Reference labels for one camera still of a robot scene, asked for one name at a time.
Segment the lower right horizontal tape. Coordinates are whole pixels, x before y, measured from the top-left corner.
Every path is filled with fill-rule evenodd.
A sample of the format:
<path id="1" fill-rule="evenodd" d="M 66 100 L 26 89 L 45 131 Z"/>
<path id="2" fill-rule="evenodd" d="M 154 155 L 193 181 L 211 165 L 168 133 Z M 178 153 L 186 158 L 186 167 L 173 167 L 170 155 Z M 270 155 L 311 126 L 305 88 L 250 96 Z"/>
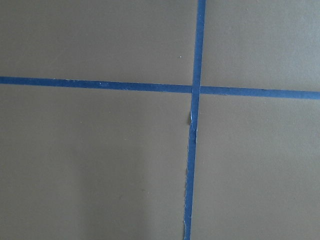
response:
<path id="1" fill-rule="evenodd" d="M 50 79 L 50 78 L 29 78 L 2 76 L 1 84 L 27 85 L 42 87 L 65 87 L 83 89 L 106 89 L 121 91 L 145 91 L 145 92 L 168 92 L 168 93 L 192 93 L 191 85 L 159 84 L 159 83 L 130 83 L 114 81 L 95 80 L 74 80 L 74 79 Z M 265 97 L 281 99 L 306 99 L 319 100 L 318 91 L 284 90 L 284 89 L 259 89 L 259 88 L 238 88 L 220 86 L 200 86 L 199 93 L 203 95 L 224 95 L 224 96 L 246 96 Z"/>

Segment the right vertical blue tape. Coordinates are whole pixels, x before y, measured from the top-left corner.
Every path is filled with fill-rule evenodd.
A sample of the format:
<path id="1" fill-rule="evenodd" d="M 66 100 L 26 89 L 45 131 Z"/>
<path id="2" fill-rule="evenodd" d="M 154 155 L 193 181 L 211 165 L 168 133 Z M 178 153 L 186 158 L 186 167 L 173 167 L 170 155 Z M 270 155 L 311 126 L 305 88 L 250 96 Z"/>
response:
<path id="1" fill-rule="evenodd" d="M 185 179 L 185 198 L 184 198 L 184 240 L 191 239 L 192 232 L 192 214 L 193 214 L 193 199 L 194 199 L 194 179 L 196 167 L 196 152 L 197 152 L 197 132 L 198 132 L 198 117 L 201 91 L 201 75 L 202 75 L 202 60 L 203 60 L 203 42 L 205 31 L 205 15 L 206 15 L 206 0 L 197 2 L 196 14 L 196 30 L 194 44 L 194 61 L 193 61 L 193 76 L 191 86 L 191 102 L 190 102 L 190 124 L 188 134 L 188 152 L 186 165 Z"/>

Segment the brown paper table cover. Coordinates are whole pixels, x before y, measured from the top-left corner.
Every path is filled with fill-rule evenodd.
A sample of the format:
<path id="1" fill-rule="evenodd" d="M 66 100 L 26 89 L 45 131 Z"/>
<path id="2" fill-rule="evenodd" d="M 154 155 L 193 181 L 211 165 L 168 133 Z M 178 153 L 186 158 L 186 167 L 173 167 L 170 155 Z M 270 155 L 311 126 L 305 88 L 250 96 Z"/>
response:
<path id="1" fill-rule="evenodd" d="M 3 0 L 0 77 L 192 86 L 198 0 Z M 320 92 L 317 0 L 206 0 L 201 85 Z M 3 240 L 183 240 L 191 93 L 0 83 Z M 320 237 L 320 99 L 200 94 L 190 240 Z"/>

